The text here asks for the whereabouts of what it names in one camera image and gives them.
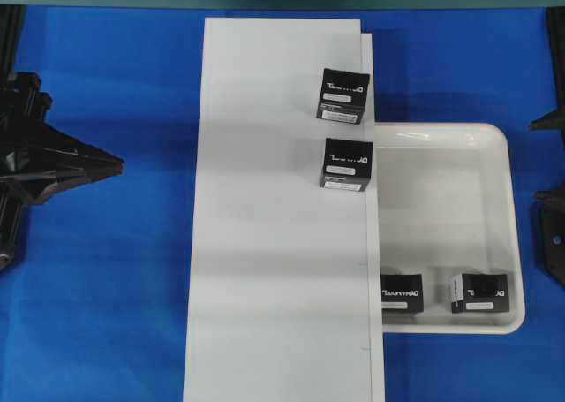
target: black mechanical part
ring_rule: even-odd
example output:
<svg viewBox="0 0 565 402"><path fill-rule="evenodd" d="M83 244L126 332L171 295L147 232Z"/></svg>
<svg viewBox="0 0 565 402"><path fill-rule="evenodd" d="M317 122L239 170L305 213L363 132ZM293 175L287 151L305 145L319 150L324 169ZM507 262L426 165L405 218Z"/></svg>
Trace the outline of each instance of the black mechanical part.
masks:
<svg viewBox="0 0 565 402"><path fill-rule="evenodd" d="M565 7L546 11L547 32L554 66L557 109L530 124L530 130L560 130L565 141Z"/></svg>
<svg viewBox="0 0 565 402"><path fill-rule="evenodd" d="M565 285L565 186L536 192L546 271Z"/></svg>
<svg viewBox="0 0 565 402"><path fill-rule="evenodd" d="M40 77L13 73L24 12L0 5L0 270L16 257L26 206L124 168L122 159L45 124L53 101Z"/></svg>

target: white tray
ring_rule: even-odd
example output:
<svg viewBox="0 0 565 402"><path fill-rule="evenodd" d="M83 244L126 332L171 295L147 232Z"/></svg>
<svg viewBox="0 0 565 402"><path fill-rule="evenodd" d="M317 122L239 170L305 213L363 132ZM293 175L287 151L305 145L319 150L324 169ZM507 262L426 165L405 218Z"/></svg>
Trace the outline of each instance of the white tray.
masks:
<svg viewBox="0 0 565 402"><path fill-rule="evenodd" d="M486 124L376 126L380 265L422 274L424 312L384 314L402 333L506 334L525 316L516 218L504 134ZM510 311L451 314L458 273L508 274Z"/></svg>

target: blue surface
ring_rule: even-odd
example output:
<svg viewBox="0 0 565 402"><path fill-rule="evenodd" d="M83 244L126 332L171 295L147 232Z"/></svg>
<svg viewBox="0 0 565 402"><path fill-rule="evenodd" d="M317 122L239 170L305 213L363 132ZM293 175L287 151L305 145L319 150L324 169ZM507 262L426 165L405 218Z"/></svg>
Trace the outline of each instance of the blue surface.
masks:
<svg viewBox="0 0 565 402"><path fill-rule="evenodd" d="M531 213L533 192L565 179L565 151L557 132L526 131L555 104L542 10L51 7L29 9L17 70L41 75L51 124L127 164L32 209L26 259L0 276L0 400L181 400L206 16L361 18L381 120L506 133L524 325L498 337L386 335L388 400L565 400L565 290L536 266Z"/></svg>

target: black box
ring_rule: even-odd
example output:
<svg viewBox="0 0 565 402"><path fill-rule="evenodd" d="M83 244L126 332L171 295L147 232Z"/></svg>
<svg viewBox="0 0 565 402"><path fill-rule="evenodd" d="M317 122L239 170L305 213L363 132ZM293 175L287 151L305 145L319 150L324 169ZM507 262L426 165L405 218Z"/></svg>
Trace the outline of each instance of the black box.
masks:
<svg viewBox="0 0 565 402"><path fill-rule="evenodd" d="M416 314L424 310L422 275L380 275L382 310Z"/></svg>
<svg viewBox="0 0 565 402"><path fill-rule="evenodd" d="M371 142L326 139L320 187L365 191L371 181L372 158Z"/></svg>
<svg viewBox="0 0 565 402"><path fill-rule="evenodd" d="M459 274L451 282L451 312L508 312L506 274Z"/></svg>
<svg viewBox="0 0 565 402"><path fill-rule="evenodd" d="M370 75L324 69L317 118L359 124L367 102Z"/></svg>

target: white panel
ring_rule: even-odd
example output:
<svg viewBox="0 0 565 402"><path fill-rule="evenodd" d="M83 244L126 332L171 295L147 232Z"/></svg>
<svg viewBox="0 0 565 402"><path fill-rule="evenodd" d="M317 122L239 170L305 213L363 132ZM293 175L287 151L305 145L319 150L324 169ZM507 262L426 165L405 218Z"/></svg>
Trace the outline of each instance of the white panel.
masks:
<svg viewBox="0 0 565 402"><path fill-rule="evenodd" d="M371 399L365 194L318 183L365 128L315 117L324 67L361 70L357 20L206 21L185 401Z"/></svg>

